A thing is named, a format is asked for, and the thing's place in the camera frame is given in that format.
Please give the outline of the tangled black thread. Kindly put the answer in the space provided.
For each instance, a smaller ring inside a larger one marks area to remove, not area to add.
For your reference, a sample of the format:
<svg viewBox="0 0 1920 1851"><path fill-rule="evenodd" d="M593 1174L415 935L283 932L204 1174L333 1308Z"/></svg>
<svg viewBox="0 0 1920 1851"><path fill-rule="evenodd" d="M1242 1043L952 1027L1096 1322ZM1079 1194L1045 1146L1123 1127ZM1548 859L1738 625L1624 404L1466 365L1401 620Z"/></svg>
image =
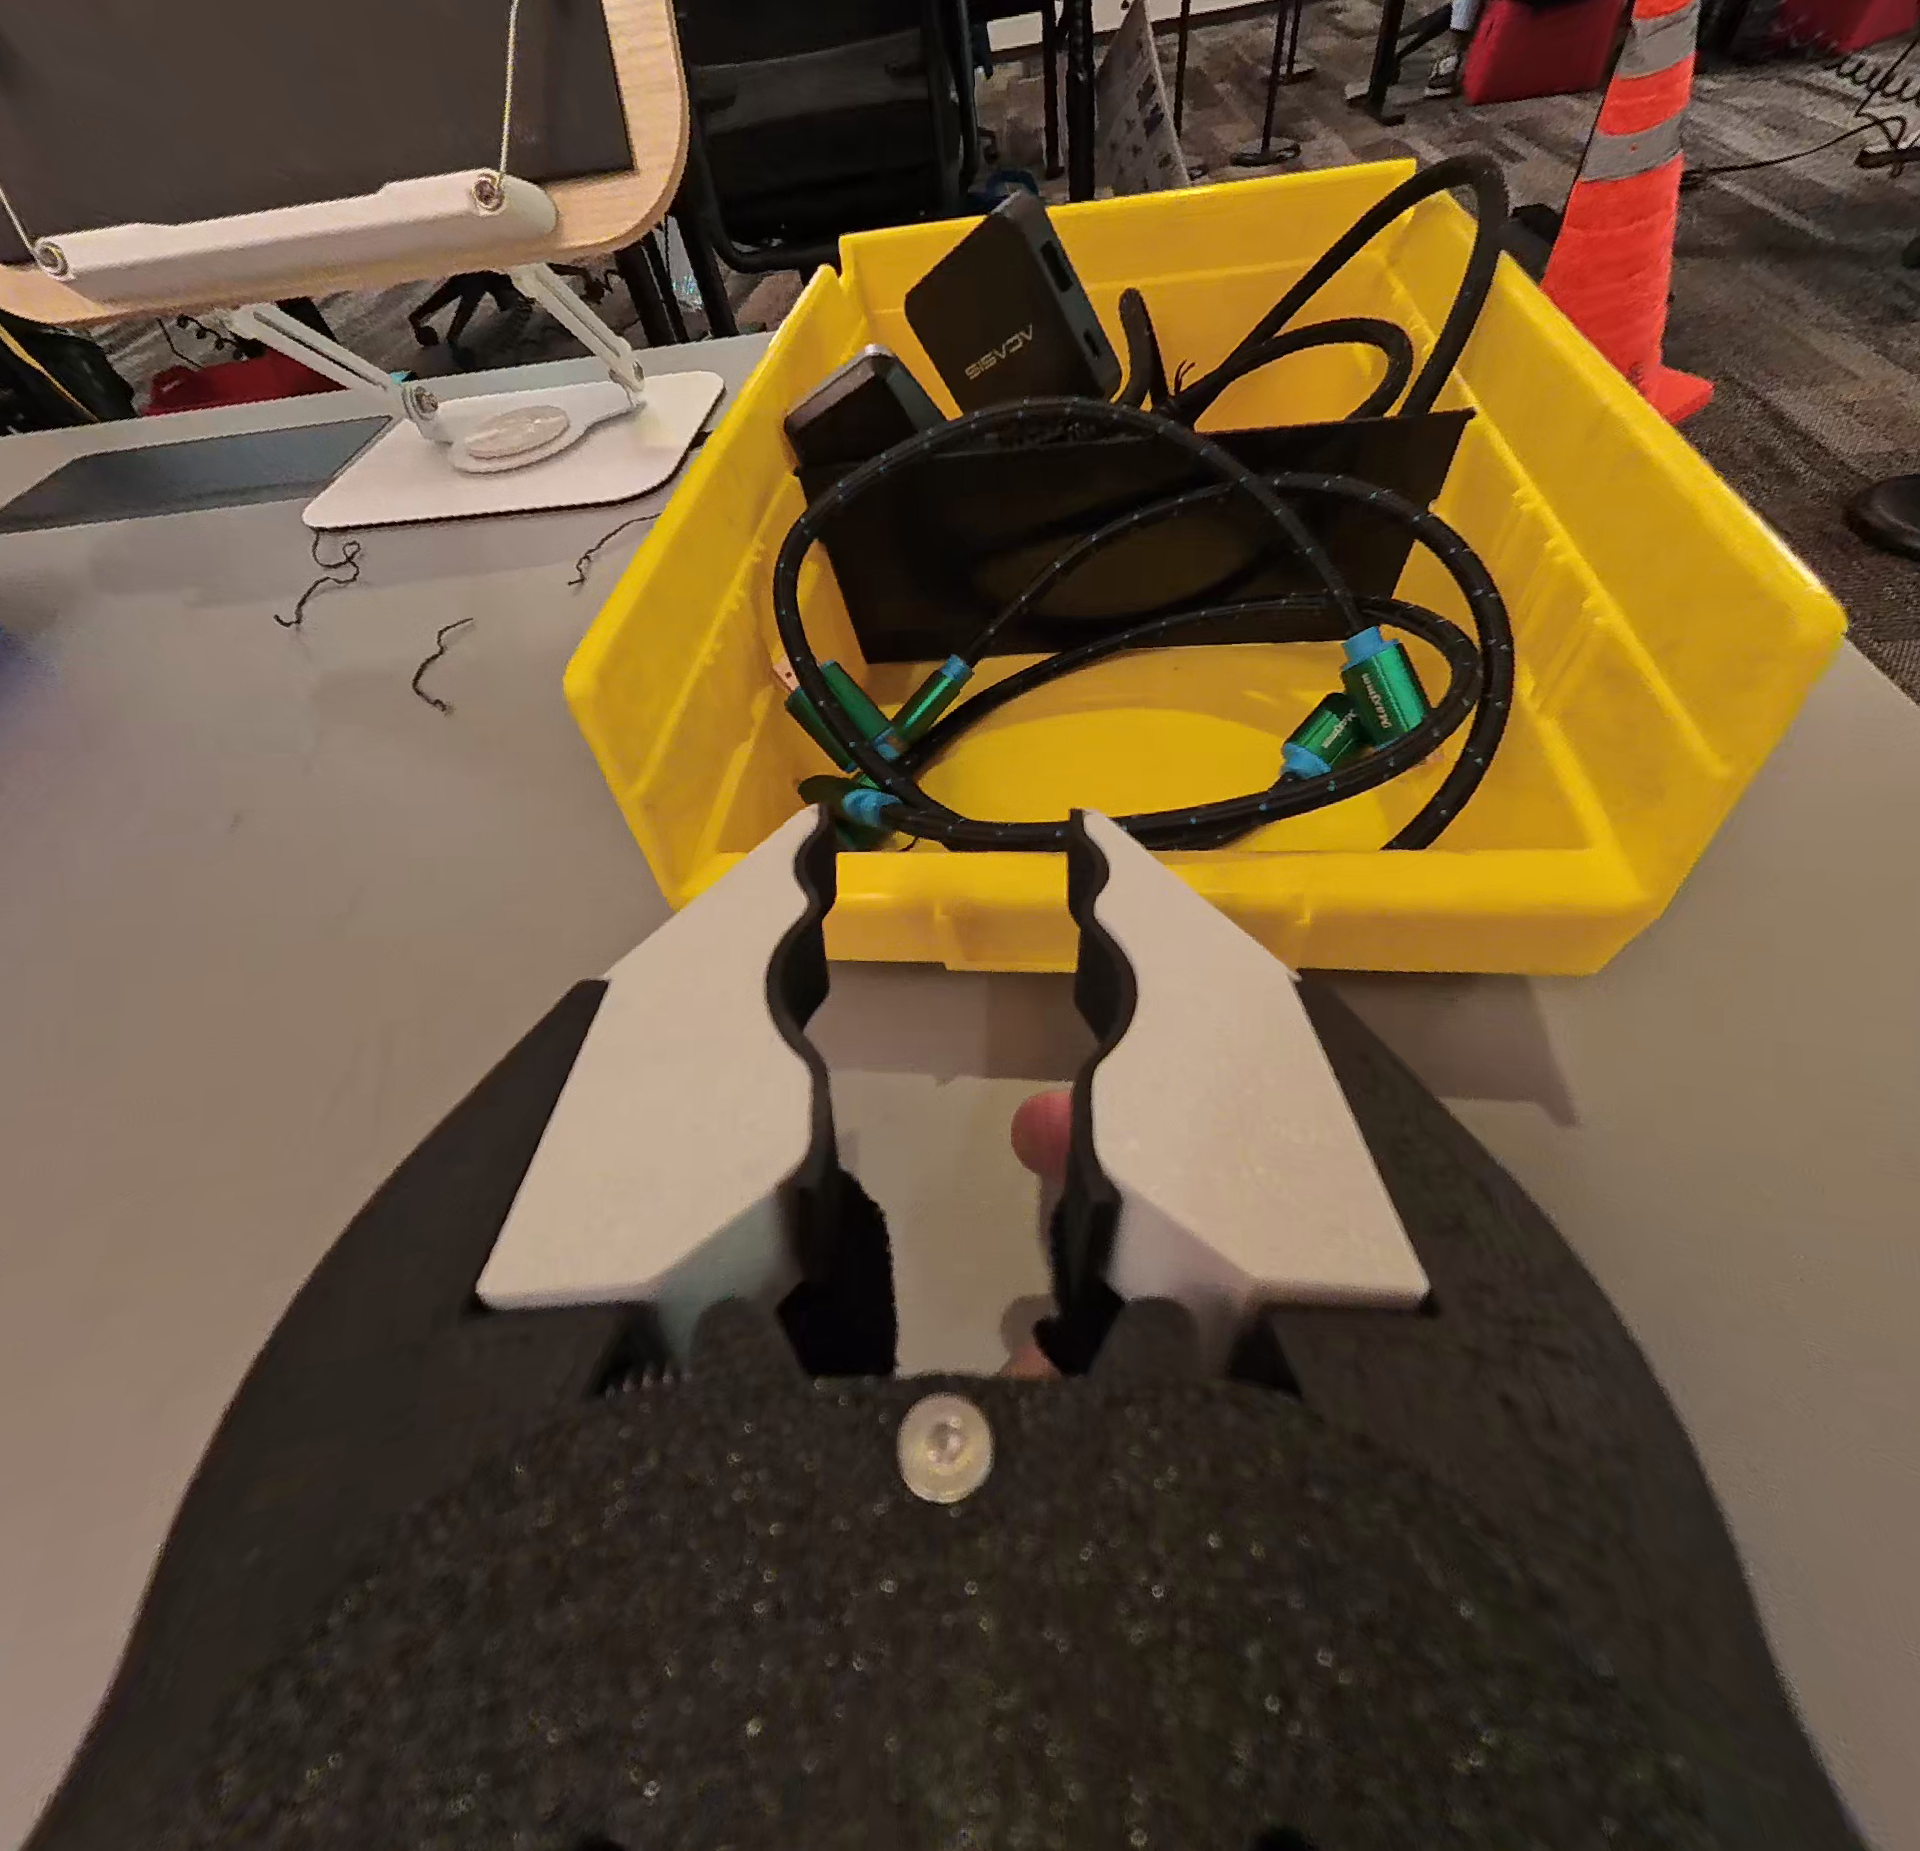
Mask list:
<svg viewBox="0 0 1920 1851"><path fill-rule="evenodd" d="M347 591L360 581L365 547L357 536L334 536L314 532L309 537L309 557L313 575L306 580L297 598L276 611L278 629L299 633L309 609L328 591Z"/></svg>

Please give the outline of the wooden-framed black book stand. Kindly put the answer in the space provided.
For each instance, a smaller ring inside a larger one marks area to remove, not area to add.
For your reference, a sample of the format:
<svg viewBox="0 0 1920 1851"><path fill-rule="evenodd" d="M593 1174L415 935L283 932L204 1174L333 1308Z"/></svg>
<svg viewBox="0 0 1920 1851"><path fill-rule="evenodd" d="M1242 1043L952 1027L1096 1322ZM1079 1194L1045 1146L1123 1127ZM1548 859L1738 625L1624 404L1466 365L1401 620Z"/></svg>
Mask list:
<svg viewBox="0 0 1920 1851"><path fill-rule="evenodd" d="M650 382L559 274L679 194L671 0L5 0L1 40L7 407L97 424L53 333L204 319L383 414L302 514L343 533L643 499L719 406L711 372ZM587 378L449 394L283 307L482 272Z"/></svg>

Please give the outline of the black hdmi switch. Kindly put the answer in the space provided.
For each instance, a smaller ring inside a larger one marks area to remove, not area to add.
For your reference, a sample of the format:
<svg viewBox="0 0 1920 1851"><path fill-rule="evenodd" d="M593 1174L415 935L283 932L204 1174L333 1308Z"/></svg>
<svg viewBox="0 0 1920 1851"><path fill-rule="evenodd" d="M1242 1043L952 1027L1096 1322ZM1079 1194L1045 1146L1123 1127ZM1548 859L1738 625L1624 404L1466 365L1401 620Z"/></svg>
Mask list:
<svg viewBox="0 0 1920 1851"><path fill-rule="evenodd" d="M782 417L797 474L846 472L947 424L894 351L868 347L815 384Z"/></svg>

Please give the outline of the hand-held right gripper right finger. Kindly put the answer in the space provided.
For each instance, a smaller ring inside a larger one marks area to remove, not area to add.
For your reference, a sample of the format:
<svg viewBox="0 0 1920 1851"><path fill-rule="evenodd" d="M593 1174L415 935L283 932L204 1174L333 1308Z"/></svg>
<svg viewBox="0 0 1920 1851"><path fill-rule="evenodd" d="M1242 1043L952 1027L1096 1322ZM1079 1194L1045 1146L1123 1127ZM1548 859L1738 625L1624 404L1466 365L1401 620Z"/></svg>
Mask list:
<svg viewBox="0 0 1920 1851"><path fill-rule="evenodd" d="M1420 1312L1425 1267L1295 973L1100 811L1068 818L1066 907L1090 1048L1046 1224L1046 1357L1088 1371L1153 1300L1215 1362L1270 1308Z"/></svg>

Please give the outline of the white patterned hanging bag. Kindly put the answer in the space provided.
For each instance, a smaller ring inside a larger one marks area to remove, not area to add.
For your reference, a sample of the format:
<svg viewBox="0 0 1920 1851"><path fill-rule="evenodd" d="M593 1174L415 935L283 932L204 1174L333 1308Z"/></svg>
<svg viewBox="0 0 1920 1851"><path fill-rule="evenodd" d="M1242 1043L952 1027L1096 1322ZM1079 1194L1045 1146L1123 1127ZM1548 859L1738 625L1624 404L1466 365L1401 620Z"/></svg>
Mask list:
<svg viewBox="0 0 1920 1851"><path fill-rule="evenodd" d="M1092 186L1120 198L1188 182L1145 0L1128 0L1092 80Z"/></svg>

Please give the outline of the black adapter block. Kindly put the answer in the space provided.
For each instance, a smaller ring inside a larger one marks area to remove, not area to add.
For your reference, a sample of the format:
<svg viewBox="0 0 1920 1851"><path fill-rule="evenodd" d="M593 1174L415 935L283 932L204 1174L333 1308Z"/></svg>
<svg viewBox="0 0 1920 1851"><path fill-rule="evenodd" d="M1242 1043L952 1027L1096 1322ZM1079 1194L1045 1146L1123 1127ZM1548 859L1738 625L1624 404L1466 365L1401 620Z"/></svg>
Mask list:
<svg viewBox="0 0 1920 1851"><path fill-rule="evenodd" d="M984 214L903 298L956 409L1021 399L1111 402L1122 359L1036 194Z"/></svg>

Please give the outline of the orange traffic cone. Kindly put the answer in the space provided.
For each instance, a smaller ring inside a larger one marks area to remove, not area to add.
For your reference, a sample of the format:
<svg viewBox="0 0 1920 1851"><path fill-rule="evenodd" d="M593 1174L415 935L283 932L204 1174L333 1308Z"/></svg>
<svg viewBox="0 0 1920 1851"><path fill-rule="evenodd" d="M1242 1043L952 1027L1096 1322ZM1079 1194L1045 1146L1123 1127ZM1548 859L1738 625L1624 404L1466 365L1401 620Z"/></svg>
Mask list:
<svg viewBox="0 0 1920 1851"><path fill-rule="evenodd" d="M1698 19L1699 0L1634 0L1542 278L1552 304L1667 424L1712 399L1710 382L1664 359Z"/></svg>

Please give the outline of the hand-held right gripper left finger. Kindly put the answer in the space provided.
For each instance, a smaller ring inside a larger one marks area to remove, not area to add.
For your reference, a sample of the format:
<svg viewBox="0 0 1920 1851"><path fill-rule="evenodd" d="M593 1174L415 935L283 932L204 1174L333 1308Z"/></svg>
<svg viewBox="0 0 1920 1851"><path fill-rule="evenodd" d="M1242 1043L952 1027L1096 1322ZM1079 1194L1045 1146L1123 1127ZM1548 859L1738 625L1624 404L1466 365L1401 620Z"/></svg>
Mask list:
<svg viewBox="0 0 1920 1851"><path fill-rule="evenodd" d="M733 1300L813 1378L897 1371L883 1215L841 1165L809 1040L838 857L828 814L795 814L605 973L479 1273L486 1308L642 1308L689 1367Z"/></svg>

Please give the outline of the yellow plastic bin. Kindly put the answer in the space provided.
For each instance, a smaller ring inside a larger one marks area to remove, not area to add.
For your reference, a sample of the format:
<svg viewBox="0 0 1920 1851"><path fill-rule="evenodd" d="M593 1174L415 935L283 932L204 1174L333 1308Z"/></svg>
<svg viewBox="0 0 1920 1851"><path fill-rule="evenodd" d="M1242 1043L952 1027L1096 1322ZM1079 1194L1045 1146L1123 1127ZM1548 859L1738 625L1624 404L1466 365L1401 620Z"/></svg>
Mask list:
<svg viewBox="0 0 1920 1851"><path fill-rule="evenodd" d="M1405 160L1194 186L1055 211L1105 324L1139 282L1174 356L1218 359ZM1471 220L1430 200L1332 282L1332 300L1433 341ZM854 349L903 340L901 300L961 223L853 236L681 474L563 669L563 696L671 905L797 808L820 753L782 715L768 580L800 514L777 418ZM1484 547L1517 625L1517 703L1489 783L1422 854L1380 847L1437 785L1430 760L1304 834L1257 836L1191 885L1284 962L1390 973L1593 973L1669 905L1804 705L1844 634L1831 593L1687 438L1505 267L1441 409L1472 412L1434 511ZM1066 679L937 759L964 811L1170 806L1281 759L1332 653L1169 650L1164 677ZM853 857L828 956L1064 973L1066 865L921 843Z"/></svg>

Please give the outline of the black office chair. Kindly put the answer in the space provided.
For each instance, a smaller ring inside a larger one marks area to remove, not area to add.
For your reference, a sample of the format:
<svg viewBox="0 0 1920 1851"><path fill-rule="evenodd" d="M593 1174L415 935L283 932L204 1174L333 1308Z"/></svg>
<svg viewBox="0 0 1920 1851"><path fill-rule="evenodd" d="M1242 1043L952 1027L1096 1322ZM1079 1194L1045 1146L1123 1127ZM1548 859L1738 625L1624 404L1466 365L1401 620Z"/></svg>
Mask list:
<svg viewBox="0 0 1920 1851"><path fill-rule="evenodd" d="M689 91L681 220L742 275L964 215L977 176L965 0L674 0Z"/></svg>

